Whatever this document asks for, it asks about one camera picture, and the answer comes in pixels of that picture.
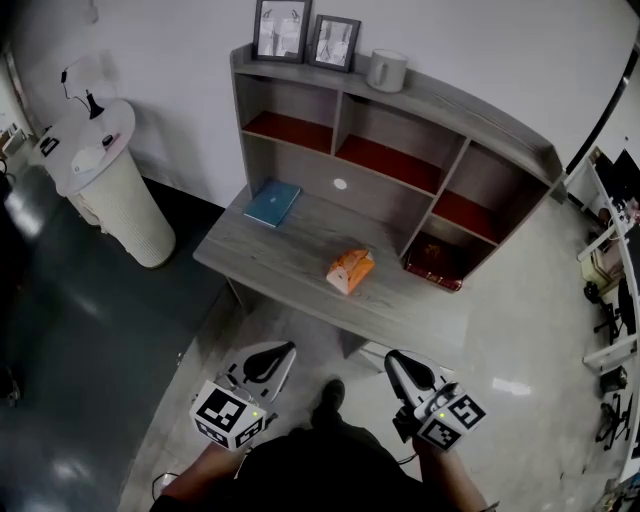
floor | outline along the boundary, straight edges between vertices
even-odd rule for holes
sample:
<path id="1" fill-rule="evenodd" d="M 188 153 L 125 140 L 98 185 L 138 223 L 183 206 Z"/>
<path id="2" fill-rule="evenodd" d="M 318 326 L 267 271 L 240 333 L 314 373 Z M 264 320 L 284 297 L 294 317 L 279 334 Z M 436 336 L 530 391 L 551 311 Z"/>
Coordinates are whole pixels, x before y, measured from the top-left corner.
<path id="1" fill-rule="evenodd" d="M 0 321 L 0 363 L 14 365 L 24 394 L 16 409 L 0 404 L 0 502 L 11 512 L 116 509 L 176 365 L 223 289 L 191 256 L 222 209 L 148 187 L 178 240 L 154 271 L 86 224 L 39 169 L 21 172 L 7 202 L 31 252 Z"/>
<path id="2" fill-rule="evenodd" d="M 593 334 L 599 312 L 583 296 L 576 261 L 588 227 L 571 205 L 546 201 L 456 295 L 472 305 L 456 377 L 490 413 L 458 451 L 501 510 L 587 510 L 626 453 L 624 441 L 610 452 L 593 442 L 601 398 L 581 358 L 603 339 Z M 198 456 L 207 440 L 189 422 L 191 400 L 215 377 L 229 348 L 261 340 L 287 339 L 298 347 L 275 402 L 280 418 L 261 441 L 308 421 L 322 384 L 339 375 L 347 384 L 345 419 L 371 430 L 397 459 L 411 453 L 391 424 L 399 404 L 386 375 L 345 360 L 332 326 L 265 299 L 246 318 L 236 309 L 222 333 L 210 329 L 198 335 L 168 388 L 119 510 L 149 510 L 153 477 L 179 473 Z M 415 462 L 403 467 L 419 476 Z"/>

white wall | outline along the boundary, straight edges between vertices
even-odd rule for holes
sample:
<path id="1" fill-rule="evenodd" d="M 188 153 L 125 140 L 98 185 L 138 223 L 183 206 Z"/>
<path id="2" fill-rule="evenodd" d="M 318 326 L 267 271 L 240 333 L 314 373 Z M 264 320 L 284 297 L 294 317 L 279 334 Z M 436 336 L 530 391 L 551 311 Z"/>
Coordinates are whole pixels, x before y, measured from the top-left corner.
<path id="1" fill-rule="evenodd" d="M 31 133 L 13 92 L 7 65 L 3 59 L 0 59 L 0 131 L 6 130 L 14 123 L 25 133 Z"/>
<path id="2" fill-rule="evenodd" d="M 137 108 L 145 172 L 226 206 L 244 183 L 229 78 L 252 38 L 254 0 L 31 0 L 14 51 L 44 124 L 69 107 L 67 65 L 101 52 L 117 94 Z M 625 0 L 316 0 L 360 19 L 360 53 L 387 47 L 411 66 L 493 103 L 554 142 L 566 164 L 600 117 L 638 28 Z"/>
<path id="3" fill-rule="evenodd" d="M 622 150 L 626 149 L 640 165 L 640 64 L 633 70 L 618 105 L 587 155 L 596 146 L 613 162 L 618 159 Z M 580 170 L 581 165 L 576 167 L 576 172 Z M 581 172 L 575 178 L 570 176 L 569 179 L 567 190 L 597 214 L 605 204 L 589 174 Z"/>

white mug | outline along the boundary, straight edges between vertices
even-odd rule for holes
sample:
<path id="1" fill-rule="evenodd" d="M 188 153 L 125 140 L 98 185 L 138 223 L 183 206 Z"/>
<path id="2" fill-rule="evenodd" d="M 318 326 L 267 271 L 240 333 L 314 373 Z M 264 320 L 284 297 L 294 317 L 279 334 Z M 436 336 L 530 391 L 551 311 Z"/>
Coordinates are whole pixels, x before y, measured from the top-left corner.
<path id="1" fill-rule="evenodd" d="M 373 50 L 367 84 L 382 92 L 400 92 L 408 60 L 404 55 L 391 50 Z"/>

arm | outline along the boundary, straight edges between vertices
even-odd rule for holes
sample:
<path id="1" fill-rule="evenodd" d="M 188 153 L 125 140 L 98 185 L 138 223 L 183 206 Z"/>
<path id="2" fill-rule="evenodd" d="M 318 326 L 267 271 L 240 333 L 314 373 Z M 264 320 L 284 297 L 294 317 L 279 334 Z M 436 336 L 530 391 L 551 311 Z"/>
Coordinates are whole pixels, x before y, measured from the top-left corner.
<path id="1" fill-rule="evenodd" d="M 413 447 L 420 459 L 423 482 L 439 488 L 460 512 L 481 512 L 487 508 L 457 453 L 436 451 L 417 438 L 413 439 Z"/>
<path id="2" fill-rule="evenodd" d="M 214 486 L 233 480 L 243 458 L 244 451 L 230 452 L 211 443 L 184 473 L 162 491 L 162 495 L 182 503 L 198 504 Z"/>

framed photo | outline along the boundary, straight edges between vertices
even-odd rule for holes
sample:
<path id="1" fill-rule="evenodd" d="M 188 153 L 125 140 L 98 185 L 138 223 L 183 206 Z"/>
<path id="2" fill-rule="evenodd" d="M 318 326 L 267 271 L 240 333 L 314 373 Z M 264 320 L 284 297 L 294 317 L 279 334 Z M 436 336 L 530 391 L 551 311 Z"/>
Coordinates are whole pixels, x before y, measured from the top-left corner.
<path id="1" fill-rule="evenodd" d="M 253 58 L 302 64 L 311 0 L 257 0 Z"/>
<path id="2" fill-rule="evenodd" d="M 357 20 L 318 15 L 309 64 L 345 73 L 350 71 L 359 31 Z"/>

